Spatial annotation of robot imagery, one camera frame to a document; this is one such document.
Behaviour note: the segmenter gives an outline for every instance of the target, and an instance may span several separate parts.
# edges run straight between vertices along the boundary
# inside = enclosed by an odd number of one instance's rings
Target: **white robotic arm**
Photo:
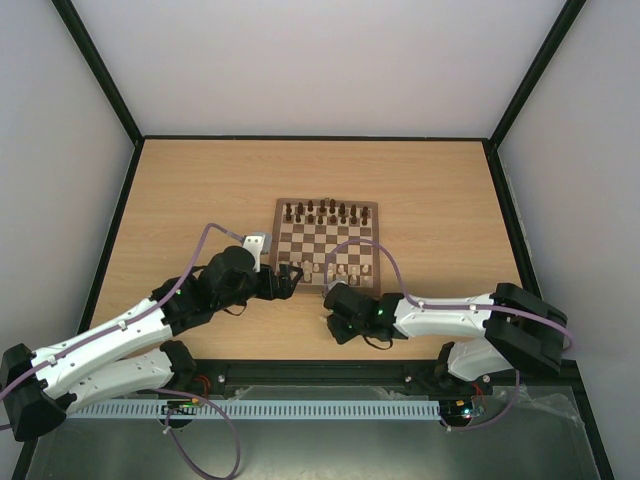
[[[493,305],[490,294],[468,298],[414,298],[414,301],[426,305],[466,306],[460,310],[423,310],[403,298],[398,302],[394,312],[396,321],[393,326],[406,338],[447,335],[474,339],[456,342],[451,349],[447,360],[451,375],[465,382],[472,382],[481,375],[513,368],[484,338],[483,324],[491,316],[491,311],[468,307],[468,305]]]
[[[164,386],[184,389],[195,362],[182,342],[170,338],[209,322],[215,312],[246,306],[250,298],[293,294],[302,269],[282,265],[276,274],[260,264],[270,244],[269,234],[248,235],[242,247],[228,247],[206,267],[185,274],[181,285],[178,278],[167,280],[149,298],[92,330],[34,351],[23,344],[7,350],[0,366],[0,399],[15,439],[39,437],[67,414],[99,400]],[[120,360],[161,342],[155,350]]]
[[[455,299],[408,299],[400,293],[373,299],[343,282],[329,287],[324,306],[332,313],[327,326],[340,344],[358,335],[381,341],[422,335],[471,338],[443,346],[432,373],[447,385],[460,386],[511,368],[533,375],[554,375],[560,369],[566,316],[515,285],[502,283],[493,293]],[[499,311],[502,307],[544,317],[559,328],[509,316]]]

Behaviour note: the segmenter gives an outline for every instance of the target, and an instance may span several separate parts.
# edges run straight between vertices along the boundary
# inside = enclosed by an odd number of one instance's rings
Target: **transparent plastic sheet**
[[[486,418],[504,408],[512,392],[512,386],[496,387],[495,395],[486,398]],[[251,387],[238,390],[235,398],[426,399],[374,387]],[[523,390],[503,420],[469,433],[447,434],[435,421],[239,421],[247,452],[239,478],[363,478],[364,471],[366,478],[381,480],[428,475],[597,480],[586,431],[572,418],[575,413],[570,387],[534,386]],[[216,422],[194,421],[176,434],[201,467],[223,472],[233,461],[233,442],[226,428],[217,427]],[[162,430],[158,420],[69,419],[38,442],[27,478],[111,480],[140,478],[141,471],[145,478],[194,478]]]

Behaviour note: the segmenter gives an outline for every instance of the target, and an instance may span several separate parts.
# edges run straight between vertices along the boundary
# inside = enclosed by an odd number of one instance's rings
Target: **wooden tabletop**
[[[348,197],[379,204],[380,240],[409,291],[463,297],[519,284],[479,142],[148,140],[129,195],[92,326],[184,270],[202,229],[270,231],[280,197]],[[233,240],[212,231],[199,263]],[[382,291],[398,291],[381,258]],[[450,337],[396,341],[379,351],[337,345],[322,298],[252,300],[240,317],[214,315],[179,337],[195,358],[430,359]]]

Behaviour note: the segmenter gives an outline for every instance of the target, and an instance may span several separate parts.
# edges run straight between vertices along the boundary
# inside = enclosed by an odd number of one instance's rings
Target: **black edge trim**
[[[541,297],[540,286],[533,271],[529,249],[527,248],[527,243],[522,233],[522,227],[520,226],[520,220],[513,204],[513,198],[511,197],[509,184],[507,183],[507,178],[502,168],[500,156],[491,142],[485,142],[483,145],[489,165],[489,172],[493,179],[493,186],[496,190],[500,210],[502,211],[502,218],[504,219],[504,225],[507,229],[509,242],[511,243],[511,250],[513,251],[516,267],[518,268],[520,281],[522,282],[522,288]]]
[[[598,473],[600,473],[600,479],[614,480],[613,470],[611,469],[609,457],[607,457],[607,452],[604,448],[604,444],[602,443],[602,438],[598,431],[598,425],[593,415],[593,411],[591,410],[589,398],[586,393],[576,394],[574,396],[578,405],[580,418],[582,418],[585,425],[587,438],[589,439],[589,445],[591,445],[591,452],[593,453],[593,459],[596,463]]]
[[[100,87],[102,87],[104,94],[120,119],[129,138],[134,144],[141,142],[142,133],[140,133],[133,116],[124,103],[118,87],[116,87],[109,70],[107,70],[107,66],[102,61],[102,57],[100,57],[100,53],[98,53],[98,49],[93,43],[93,40],[91,40],[89,32],[85,28],[84,23],[82,23],[82,19],[78,15],[73,3],[71,0],[51,0],[51,2],[56,7],[56,10],[58,10],[62,21],[67,26],[69,33],[75,40],[76,45],[100,84]]]
[[[516,121],[520,110],[524,107],[529,95],[533,92],[538,80],[542,77],[547,65],[551,62],[551,59],[558,50],[558,47],[562,43],[565,35],[569,32],[571,25],[573,25],[573,22],[585,3],[586,0],[567,0],[565,2],[558,18],[556,18],[556,21],[551,27],[551,30],[549,30],[547,37],[544,39],[544,42],[542,42],[540,50],[538,50],[529,70],[527,70],[522,82],[520,82],[520,86],[513,95],[511,102],[509,102],[509,106],[505,110],[500,122],[498,122],[498,126],[491,136],[491,142],[496,146],[496,148],[500,146],[504,138],[507,136],[509,129]]]
[[[485,142],[474,137],[367,137],[345,135],[145,135],[146,140],[292,140],[332,142]]]
[[[24,442],[22,450],[20,450],[20,456],[18,457],[16,468],[13,470],[11,480],[24,480],[27,478],[27,473],[29,473],[29,467],[31,466],[31,460],[33,459],[33,454],[36,451],[37,445],[38,439]]]
[[[111,220],[111,225],[109,226],[107,239],[105,240],[104,248],[102,249],[102,255],[100,255],[100,261],[98,262],[96,275],[93,278],[91,290],[89,290],[89,297],[87,298],[87,303],[85,304],[84,311],[82,312],[82,319],[80,320],[78,333],[89,330],[89,327],[91,326],[91,319],[93,318],[93,313],[98,303],[98,297],[100,296],[100,290],[102,289],[102,282],[104,281],[104,276],[107,273],[107,266],[109,265],[109,259],[111,258],[113,246],[116,243],[118,229],[120,228],[120,222],[122,221],[122,216],[124,215],[124,210],[127,205],[127,199],[129,198],[129,192],[131,191],[131,186],[133,185],[133,178],[136,175],[136,169],[138,168],[138,162],[140,161],[140,155],[142,154],[143,147],[144,139],[138,143],[133,151],[131,162],[129,163],[129,169],[127,170],[127,175],[124,177],[122,190],[120,190],[120,197],[118,198],[118,203],[116,204],[116,209],[113,213],[113,219]]]

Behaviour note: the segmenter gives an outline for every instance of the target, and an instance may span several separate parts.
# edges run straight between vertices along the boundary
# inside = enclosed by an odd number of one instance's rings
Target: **purple cable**
[[[160,299],[159,302],[157,302],[154,306],[152,306],[151,308],[149,308],[148,310],[145,310],[144,312],[136,315],[135,317],[131,317],[129,319],[127,319],[125,321],[126,325],[131,325],[137,321],[142,320],[143,318],[145,318],[147,315],[149,315],[150,313],[156,311],[158,308],[162,307],[165,303],[167,303],[169,301],[169,299],[173,296],[174,293],[176,293],[176,291],[182,286],[182,284],[184,283],[184,281],[186,280],[186,278],[189,276],[189,274],[191,273],[191,269],[193,268],[193,266],[196,264],[196,262],[198,261],[198,256],[200,255],[200,251],[202,250],[202,247],[204,246],[204,241],[207,238],[207,235],[209,234],[209,230],[211,230],[212,228],[215,228],[217,230],[220,230],[222,233],[224,233],[225,235],[229,235],[231,238],[234,238],[235,240],[238,240],[239,242],[243,241],[243,237],[241,235],[238,235],[236,233],[233,233],[230,230],[227,230],[224,227],[221,227],[220,225],[218,225],[217,223],[209,223],[204,227],[204,230],[202,231],[202,235],[200,236],[200,241],[198,242],[198,246],[196,247],[195,251],[193,252],[193,255],[191,257],[191,260],[189,261],[189,265],[187,265],[187,268],[185,269],[184,273],[182,274],[182,276],[178,279],[178,281],[176,282],[176,284],[173,286],[173,288],[171,290],[169,290],[169,292],[162,297],[162,299]],[[120,330],[120,326],[119,325],[114,325],[110,328],[107,328],[106,330],[102,330],[101,332],[95,333],[93,335],[88,336],[87,338],[74,343],[73,345],[71,345],[70,347],[65,348],[64,350],[62,350],[59,353],[56,353],[54,355],[54,358],[56,360],[60,360],[61,358],[63,358],[65,355],[70,354],[71,352],[84,347],[85,345],[104,337],[105,335],[108,335],[112,332],[118,331]],[[30,368],[29,370],[27,370],[26,372],[24,372],[22,375],[20,375],[18,378],[16,378],[13,382],[11,382],[9,385],[7,385],[4,390],[2,390],[0,392],[0,402],[2,402],[6,396],[11,393],[11,391],[13,391],[14,388],[16,388],[18,385],[20,385],[22,382],[24,382],[27,378],[29,378],[31,375],[34,375],[35,373],[39,372],[40,370],[42,370],[43,368],[47,367],[48,365],[50,365],[49,361],[44,361],[42,363],[39,363],[38,365]]]
[[[169,436],[171,437],[171,440],[173,440],[173,443],[178,449],[178,453],[180,454],[182,459],[189,466],[189,468],[191,468],[191,470],[193,470],[197,475],[199,475],[200,477],[206,480],[230,480],[233,477],[235,477],[236,473],[238,472],[238,468],[240,467],[240,457],[242,455],[242,447],[240,446],[240,436],[238,435],[238,430],[236,429],[235,425],[233,424],[229,416],[226,413],[224,413],[224,411],[218,405],[213,403],[211,400],[201,397],[200,395],[194,395],[193,393],[179,392],[176,390],[167,390],[165,388],[156,388],[153,391],[157,393],[162,393],[164,395],[174,395],[174,396],[185,397],[185,398],[197,398],[202,403],[206,403],[207,405],[212,407],[216,412],[218,412],[222,416],[222,418],[226,420],[227,425],[229,425],[229,428],[231,429],[231,433],[233,433],[233,440],[235,441],[235,444],[236,444],[236,463],[233,466],[231,473],[229,473],[229,475],[227,475],[226,477],[216,477],[208,474],[207,472],[202,470],[200,467],[198,467],[193,462],[193,460],[191,460],[191,458],[189,458],[189,455],[184,450],[183,446],[180,445],[180,442],[178,441],[178,437],[176,437],[175,433],[173,433],[173,430],[169,426],[169,419],[171,418],[171,414],[174,412],[173,410],[167,413],[167,418],[165,418],[164,420],[164,426],[166,427],[166,430],[165,430],[166,433],[168,433]]]
[[[478,425],[467,425],[466,427],[452,427],[443,419],[440,422],[447,427],[447,429],[452,430],[454,432],[466,432],[467,430],[477,430],[479,428],[489,427],[498,423],[504,416],[511,410],[511,408],[516,404],[518,400],[518,394],[520,393],[520,372],[516,370],[516,386],[513,390],[513,396],[509,399],[509,403],[502,409],[502,411],[493,417],[491,420],[487,420],[486,422],[479,423]]]
[[[407,302],[409,302],[414,307],[418,307],[418,308],[420,308],[422,310],[461,310],[461,309],[464,309],[464,308],[470,308],[471,307],[471,304],[467,304],[467,303],[460,303],[460,304],[432,304],[432,303],[426,303],[426,302],[418,302],[418,301],[414,300],[411,297],[411,295],[409,295],[409,291],[407,290],[407,287],[404,284],[404,280],[402,279],[402,275],[400,274],[400,268],[398,267],[397,262],[395,261],[395,259],[393,258],[393,256],[389,252],[389,250],[384,248],[378,242],[375,242],[373,240],[368,240],[366,238],[354,238],[353,240],[349,240],[347,242],[341,243],[336,248],[331,250],[331,253],[329,253],[329,255],[327,257],[327,260],[326,260],[326,263],[325,263],[325,266],[324,266],[325,293],[328,291],[328,285],[327,285],[328,279],[329,279],[328,278],[328,271],[329,271],[329,263],[330,263],[331,259],[336,255],[336,252],[338,250],[340,250],[342,247],[345,247],[347,245],[351,245],[353,243],[368,243],[369,245],[373,245],[374,247],[376,247],[378,250],[380,250],[382,253],[384,253],[387,256],[387,258],[389,259],[389,262],[391,263],[391,266],[393,267],[394,272],[396,273],[396,278],[398,279],[398,285],[400,285],[400,290],[402,291],[402,294],[407,299]],[[546,325],[547,327],[553,328],[554,330],[557,330],[560,333],[562,333],[567,338],[567,340],[569,341],[567,346],[564,347],[565,351],[569,350],[571,348],[571,346],[573,345],[573,343],[575,342],[575,337],[565,327],[563,327],[562,325],[558,325],[555,322],[552,322],[548,318],[541,317],[540,315],[536,315],[534,313],[529,313],[529,312],[526,312],[524,310],[518,310],[518,309],[510,308],[510,307],[503,307],[502,305],[475,305],[475,309],[477,309],[477,310],[491,310],[491,311],[494,311],[494,312],[507,313],[509,315],[517,315],[519,317],[528,318],[529,320],[533,320],[534,322],[542,323],[543,325]]]

